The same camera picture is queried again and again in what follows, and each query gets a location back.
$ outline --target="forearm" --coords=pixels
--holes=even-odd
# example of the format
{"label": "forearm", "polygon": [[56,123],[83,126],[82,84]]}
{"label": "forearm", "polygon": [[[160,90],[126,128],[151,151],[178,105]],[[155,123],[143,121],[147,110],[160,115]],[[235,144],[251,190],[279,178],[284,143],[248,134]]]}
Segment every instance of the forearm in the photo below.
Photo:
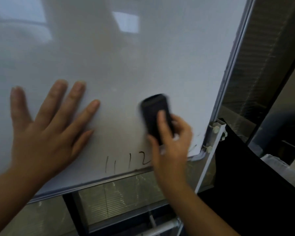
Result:
{"label": "forearm", "polygon": [[187,184],[167,198],[189,235],[238,235]]}
{"label": "forearm", "polygon": [[42,183],[10,168],[0,175],[0,231],[40,189]]}

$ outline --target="hand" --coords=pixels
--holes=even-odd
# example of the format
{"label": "hand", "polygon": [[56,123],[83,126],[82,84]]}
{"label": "hand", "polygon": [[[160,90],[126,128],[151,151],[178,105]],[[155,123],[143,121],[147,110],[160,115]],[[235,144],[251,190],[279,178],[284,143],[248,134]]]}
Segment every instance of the hand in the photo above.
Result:
{"label": "hand", "polygon": [[152,164],[158,185],[163,194],[169,198],[187,185],[186,162],[188,149],[192,139],[192,129],[181,117],[171,115],[179,139],[174,141],[171,130],[166,122],[165,111],[157,114],[157,126],[163,143],[165,154],[161,155],[158,141],[148,136],[152,145]]}
{"label": "hand", "polygon": [[93,100],[68,125],[86,85],[82,81],[75,82],[57,110],[67,87],[67,82],[62,79],[54,83],[34,121],[22,88],[11,90],[13,146],[10,170],[24,179],[46,183],[76,159],[93,133],[93,130],[81,131],[97,111],[99,100]]}

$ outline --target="person's right hand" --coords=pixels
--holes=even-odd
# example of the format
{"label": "person's right hand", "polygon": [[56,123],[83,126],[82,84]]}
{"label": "person's right hand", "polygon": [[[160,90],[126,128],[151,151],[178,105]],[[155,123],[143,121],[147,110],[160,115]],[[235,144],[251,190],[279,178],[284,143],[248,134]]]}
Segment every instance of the person's right hand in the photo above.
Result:
{"label": "person's right hand", "polygon": [[158,141],[153,136],[148,138],[152,145],[152,164],[158,185],[168,198],[183,187],[186,182],[186,162],[188,149],[192,139],[192,129],[181,117],[171,115],[178,140],[172,138],[170,128],[165,119],[165,111],[157,114],[157,126],[161,139],[165,145],[165,153],[161,155]]}

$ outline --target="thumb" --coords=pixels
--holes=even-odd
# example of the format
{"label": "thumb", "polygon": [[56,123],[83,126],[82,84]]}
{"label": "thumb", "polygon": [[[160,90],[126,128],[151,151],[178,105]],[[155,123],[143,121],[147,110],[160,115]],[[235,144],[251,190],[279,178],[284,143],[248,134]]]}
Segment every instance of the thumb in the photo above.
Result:
{"label": "thumb", "polygon": [[158,141],[152,135],[148,135],[148,140],[152,146],[152,165],[157,167],[160,158]]}

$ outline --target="black post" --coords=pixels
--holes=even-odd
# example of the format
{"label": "black post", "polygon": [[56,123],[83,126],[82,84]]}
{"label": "black post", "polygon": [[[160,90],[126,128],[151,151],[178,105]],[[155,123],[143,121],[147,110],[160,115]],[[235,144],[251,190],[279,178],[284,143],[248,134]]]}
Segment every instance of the black post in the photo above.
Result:
{"label": "black post", "polygon": [[79,192],[64,194],[63,200],[69,210],[70,216],[79,236],[89,235],[87,218],[82,206]]}

